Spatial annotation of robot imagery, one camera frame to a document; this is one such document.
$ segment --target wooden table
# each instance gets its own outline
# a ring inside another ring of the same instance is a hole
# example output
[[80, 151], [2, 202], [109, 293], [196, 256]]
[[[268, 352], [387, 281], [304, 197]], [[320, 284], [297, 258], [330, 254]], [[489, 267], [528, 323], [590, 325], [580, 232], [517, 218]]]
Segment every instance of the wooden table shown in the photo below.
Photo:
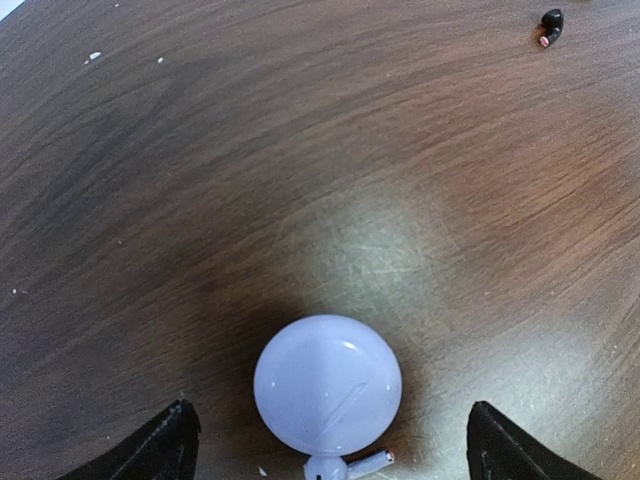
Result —
[[640, 2], [119, 1], [0, 23], [1, 478], [181, 395], [198, 479], [302, 478], [251, 381], [318, 312], [398, 355], [386, 477], [468, 478], [483, 399], [640, 476]]

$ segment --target wood grain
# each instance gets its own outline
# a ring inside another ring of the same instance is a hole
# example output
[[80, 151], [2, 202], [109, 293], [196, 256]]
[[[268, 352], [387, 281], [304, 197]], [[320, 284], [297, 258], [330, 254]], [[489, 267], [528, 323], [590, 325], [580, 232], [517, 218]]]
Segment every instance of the wood grain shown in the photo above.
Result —
[[639, 20], [631, 0], [27, 1], [0, 23], [0, 477], [65, 473], [184, 394], [198, 479], [300, 478], [253, 367], [335, 312], [404, 372], [389, 478], [468, 478], [483, 399], [637, 478]]

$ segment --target black earbud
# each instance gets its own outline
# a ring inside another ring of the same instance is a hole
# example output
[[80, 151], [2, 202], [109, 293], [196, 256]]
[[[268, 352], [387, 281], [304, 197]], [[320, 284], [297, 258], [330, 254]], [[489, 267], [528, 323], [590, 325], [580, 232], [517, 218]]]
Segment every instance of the black earbud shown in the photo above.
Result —
[[562, 10], [559, 8], [549, 10], [542, 16], [540, 25], [546, 30], [544, 35], [540, 37], [540, 45], [546, 48], [560, 38], [564, 26]]

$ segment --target table surface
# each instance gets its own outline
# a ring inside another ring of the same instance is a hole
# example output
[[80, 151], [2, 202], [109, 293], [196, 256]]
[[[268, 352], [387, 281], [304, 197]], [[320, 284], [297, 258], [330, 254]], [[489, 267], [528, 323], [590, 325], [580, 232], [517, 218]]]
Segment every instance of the table surface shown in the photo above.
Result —
[[477, 400], [638, 478], [640, 2], [552, 6], [60, 0], [3, 20], [0, 477], [63, 474], [184, 395], [197, 479], [301, 478], [253, 369], [333, 312], [403, 370], [385, 478], [468, 478]]

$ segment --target dark wood grain surface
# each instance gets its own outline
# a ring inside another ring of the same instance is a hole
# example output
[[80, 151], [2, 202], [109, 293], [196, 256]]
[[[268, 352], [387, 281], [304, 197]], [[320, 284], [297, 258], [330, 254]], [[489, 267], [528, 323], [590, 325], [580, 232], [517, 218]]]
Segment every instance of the dark wood grain surface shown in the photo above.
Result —
[[251, 380], [318, 312], [400, 360], [380, 477], [468, 478], [481, 399], [640, 477], [640, 2], [119, 1], [0, 23], [0, 478], [180, 395], [199, 480], [301, 478]]

